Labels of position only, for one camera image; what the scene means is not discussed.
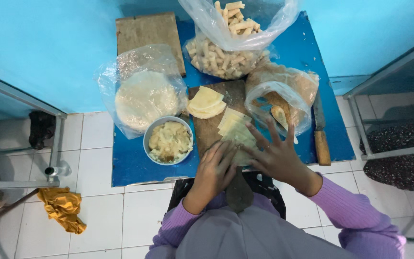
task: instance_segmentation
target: hand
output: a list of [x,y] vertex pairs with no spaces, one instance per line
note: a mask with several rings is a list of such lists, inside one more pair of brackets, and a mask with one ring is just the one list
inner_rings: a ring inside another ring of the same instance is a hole
[[236,174],[237,165],[230,166],[236,152],[237,148],[230,141],[219,141],[204,153],[197,167],[193,187],[183,200],[183,207],[189,213],[201,213],[228,186]]
[[266,120],[266,124],[272,143],[263,137],[252,124],[246,124],[250,133],[257,139],[258,147],[264,149],[258,151],[246,146],[242,147],[254,158],[250,164],[264,174],[292,185],[306,196],[317,194],[322,187],[322,177],[311,171],[296,155],[293,147],[295,126],[289,125],[287,138],[281,141],[271,118]]

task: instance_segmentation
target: purple sweater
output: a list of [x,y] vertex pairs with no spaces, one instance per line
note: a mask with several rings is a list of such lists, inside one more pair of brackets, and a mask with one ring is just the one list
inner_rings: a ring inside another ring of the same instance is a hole
[[[325,211],[335,227],[343,229],[339,234],[342,248],[359,258],[403,257],[406,238],[391,224],[391,219],[387,215],[380,213],[370,204],[365,195],[353,194],[323,177],[320,191],[308,198]],[[224,206],[227,206],[224,193],[216,196],[199,215],[187,212],[180,202],[164,216],[162,226],[153,238],[154,244],[150,246],[146,258],[152,258],[152,249],[155,247],[177,248],[190,227],[205,211]],[[253,206],[279,217],[279,213],[263,195],[254,194]]]

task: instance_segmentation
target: plastic bag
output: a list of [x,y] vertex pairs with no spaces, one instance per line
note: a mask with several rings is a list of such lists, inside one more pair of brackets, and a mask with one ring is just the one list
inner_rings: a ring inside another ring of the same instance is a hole
[[[295,103],[295,98],[289,97],[289,94],[282,94],[278,91],[276,91],[276,93],[272,93],[272,90],[265,92],[266,87],[264,87],[263,84],[267,82],[280,82],[282,85],[286,86],[284,88],[290,87],[293,92],[299,96],[300,101],[303,102],[302,104],[306,104],[306,106]],[[266,124],[262,122],[270,116],[269,111],[271,106],[282,106],[282,104],[285,104],[282,102],[282,99],[284,99],[286,103],[291,106],[290,118],[295,124],[295,135],[300,135],[311,127],[311,106],[314,103],[314,99],[316,98],[317,90],[319,88],[319,76],[316,73],[312,71],[306,73],[295,68],[287,68],[284,65],[278,65],[270,62],[268,59],[263,59],[257,64],[256,69],[247,77],[247,81],[245,83],[247,100],[249,99],[250,91],[252,89],[256,89],[259,85],[263,86],[263,89],[261,93],[258,93],[259,96],[250,96],[250,98],[254,97],[254,99],[250,100],[249,105],[255,107],[260,106],[260,109],[266,112],[266,114],[261,113],[262,116],[260,119],[255,118],[257,121],[261,122],[262,126],[265,128],[267,127]],[[259,97],[264,98],[258,101],[255,100]],[[280,127],[277,128],[281,135],[286,135]]]
[[[261,25],[258,24],[257,30],[253,32],[255,34],[237,35],[230,32],[229,22],[225,21],[211,1],[178,1],[195,22],[196,37],[185,43],[183,49],[188,53],[185,57],[199,71],[223,79],[238,79],[253,70],[256,62],[269,54],[268,51],[263,53],[264,49],[291,26],[299,14],[297,0],[287,0],[285,3],[242,1],[245,4],[245,8],[240,9],[243,21],[256,23],[249,21],[255,19]],[[262,31],[260,26],[267,26],[267,29]]]
[[128,139],[143,135],[156,119],[186,109],[187,87],[166,44],[124,52],[101,65],[94,79],[106,109]]
[[250,73],[256,67],[256,63],[264,57],[278,58],[275,52],[270,50],[246,50],[224,51],[209,39],[199,41],[195,37],[186,41],[183,46],[183,54],[191,65],[199,71],[222,79],[239,79]]
[[[261,97],[276,92],[280,97],[291,106],[291,118],[298,118],[298,123],[295,123],[295,136],[300,135],[311,127],[311,108],[303,100],[303,98],[290,86],[276,81],[268,81],[261,83],[250,89],[245,98],[245,108],[264,128],[267,128],[266,119],[272,117],[270,109],[272,105],[266,103],[265,100],[259,100]],[[287,133],[281,127],[276,127],[279,134],[286,136]]]

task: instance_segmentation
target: mashed potato filling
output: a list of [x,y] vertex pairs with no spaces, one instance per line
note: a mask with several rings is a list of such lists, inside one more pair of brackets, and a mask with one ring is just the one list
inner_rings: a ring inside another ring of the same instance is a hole
[[156,126],[149,139],[149,156],[161,163],[175,163],[193,149],[188,129],[181,123],[168,121]]

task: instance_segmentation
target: finger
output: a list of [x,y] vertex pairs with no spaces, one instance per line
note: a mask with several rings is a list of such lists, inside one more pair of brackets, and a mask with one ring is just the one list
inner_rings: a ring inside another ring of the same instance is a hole
[[201,161],[199,162],[199,164],[202,164],[202,163],[206,160],[206,157],[207,157],[208,151],[209,151],[209,150],[205,150],[205,152],[204,152],[204,156],[202,156]]
[[270,145],[269,141],[261,135],[258,129],[253,126],[251,123],[246,123],[245,126],[247,127],[248,131],[252,133],[252,135],[257,139],[257,146],[258,147],[268,147]]
[[224,152],[225,154],[229,154],[229,152],[231,152],[234,148],[236,147],[236,145],[230,145],[229,147],[228,147],[228,149]]
[[290,124],[288,126],[287,130],[287,138],[285,139],[285,142],[288,141],[288,144],[293,146],[293,140],[295,139],[295,125]]
[[279,137],[279,133],[274,127],[273,119],[267,118],[266,124],[268,125],[268,130],[269,134],[271,135],[272,142],[278,144],[281,141],[281,137]]
[[206,162],[209,162],[212,160],[213,156],[215,156],[216,151],[220,148],[220,146],[223,144],[222,141],[218,141],[217,143],[213,144],[209,150],[206,151]]
[[241,149],[258,161],[264,161],[266,159],[266,154],[264,152],[261,152],[260,150],[256,150],[254,148],[250,148],[244,145],[241,145]]
[[231,141],[225,141],[217,149],[217,151],[215,152],[215,155],[213,156],[213,158],[211,160],[211,162],[214,165],[218,165],[218,163],[220,162],[221,158],[223,157],[224,152],[229,148],[230,144],[231,144]]
[[233,180],[234,176],[236,175],[236,169],[237,169],[237,164],[233,163],[230,168],[228,169],[228,171],[226,172],[226,174],[223,177],[223,184],[222,184],[222,189],[226,189],[226,187],[230,184],[230,182]]
[[227,155],[224,157],[224,159],[218,165],[218,170],[220,172],[225,172],[226,171],[226,169],[228,168],[228,166],[233,161],[233,158],[236,155],[236,153],[237,153],[237,148],[236,147],[233,147],[233,149],[229,153],[227,153]]
[[269,175],[269,172],[266,169],[266,167],[262,163],[260,163],[259,161],[256,161],[256,160],[253,160],[252,159],[252,160],[249,161],[249,163],[250,163],[251,166],[255,167],[260,172],[262,172],[262,173],[264,173],[266,175]]

